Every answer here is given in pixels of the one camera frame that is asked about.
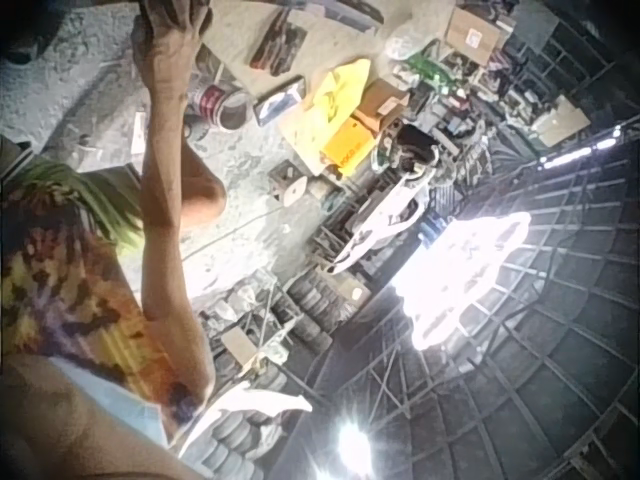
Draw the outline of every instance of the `concrete floor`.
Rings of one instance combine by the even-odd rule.
[[[319,51],[323,52],[322,65],[315,68],[336,66],[349,56],[367,55],[376,60],[374,69],[380,71],[384,39],[394,26],[410,18],[412,3],[422,9],[418,17],[424,18],[427,8],[431,23],[443,29],[453,0],[372,3],[387,19],[375,37],[337,22],[295,13],[296,18],[302,15],[298,20],[310,34],[320,35],[318,40],[332,41],[321,43],[322,48],[317,42],[307,41],[304,48],[312,50],[301,52],[293,73],[310,77],[317,60],[313,52]],[[2,65],[0,133],[14,141],[30,140],[36,151],[47,146],[47,155],[82,171],[129,161],[140,165],[141,157],[130,154],[135,113],[148,109],[148,95],[131,59],[129,34],[137,9],[135,4],[125,4],[72,11],[42,58],[19,69]],[[218,3],[214,10],[217,16],[206,43],[230,63],[251,93],[264,93],[274,79],[250,71],[243,64],[246,55],[242,52],[256,41],[257,27],[247,25],[268,25],[273,7],[236,0]],[[442,21],[435,22],[436,11]],[[246,36],[237,35],[238,31],[246,32]],[[335,53],[338,56],[333,60],[326,58],[331,52],[339,55]],[[77,146],[83,135],[88,138],[88,149]],[[275,122],[260,129],[251,121],[231,134],[210,132],[196,149],[224,181],[229,201],[217,224],[182,239],[190,298],[227,290],[260,267],[272,268],[281,279],[295,274],[304,264],[306,239],[321,222],[322,214],[310,197],[284,210],[268,195],[267,172],[281,161],[294,158]],[[123,258],[121,263],[132,289],[139,292],[140,255]]]
[[[117,5],[72,12],[42,58],[21,69],[2,65],[0,132],[30,140],[37,151],[48,145],[47,155],[83,171],[139,165],[141,158],[130,155],[132,127],[148,96],[131,62],[136,11]],[[83,134],[96,150],[77,148]],[[311,197],[283,209],[268,195],[267,172],[293,156],[277,127],[251,122],[237,133],[210,132],[196,149],[224,181],[229,200],[217,224],[182,238],[190,298],[227,290],[260,267],[282,279],[295,274],[322,213]],[[121,264],[138,293],[140,255]]]

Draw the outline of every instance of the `plastic bag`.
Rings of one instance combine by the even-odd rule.
[[[396,28],[387,39],[387,56],[406,60],[434,38],[443,38],[455,5],[455,0],[414,0],[411,20]]]

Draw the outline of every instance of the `box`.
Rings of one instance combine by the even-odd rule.
[[[340,173],[350,176],[375,146],[376,140],[371,131],[350,117],[324,146],[322,154],[338,166]]]
[[[507,40],[509,40],[509,37],[511,37],[513,30],[516,28],[516,21],[506,15],[500,15],[496,21],[496,25],[500,28],[500,38],[498,39],[496,48],[502,49],[507,43]]]
[[[499,40],[500,29],[495,25],[461,8],[453,11],[446,41],[480,66],[487,66]]]
[[[379,78],[364,91],[353,116],[377,135],[402,115],[409,105],[409,97],[409,92]]]
[[[574,107],[565,96],[560,95],[556,105],[551,113],[538,119],[532,126],[547,147],[557,145],[591,124],[582,110]]]

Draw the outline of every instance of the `bright light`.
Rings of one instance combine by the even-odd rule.
[[[580,150],[576,150],[575,152],[567,153],[565,155],[560,155],[559,157],[554,158],[550,162],[544,164],[544,168],[549,169],[553,167],[558,167],[560,165],[564,165],[565,163],[573,162],[578,158],[586,157],[587,155],[591,155],[593,150],[591,147],[581,148]]]
[[[327,472],[318,471],[316,472],[316,480],[334,480],[334,478]]]
[[[500,265],[524,242],[531,215],[453,221],[429,248],[420,247],[392,280],[413,320],[413,345],[445,341],[460,315],[494,285]]]
[[[340,430],[338,451],[342,463],[353,473],[364,476],[371,473],[371,445],[358,427],[348,423]]]
[[[613,147],[618,141],[615,138],[607,138],[606,140],[602,140],[596,144],[596,148],[598,150],[606,150],[607,148]]]

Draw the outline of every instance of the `bucket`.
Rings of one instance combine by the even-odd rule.
[[[251,116],[251,98],[244,90],[225,89],[207,77],[195,77],[187,91],[190,107],[222,131],[242,128]]]

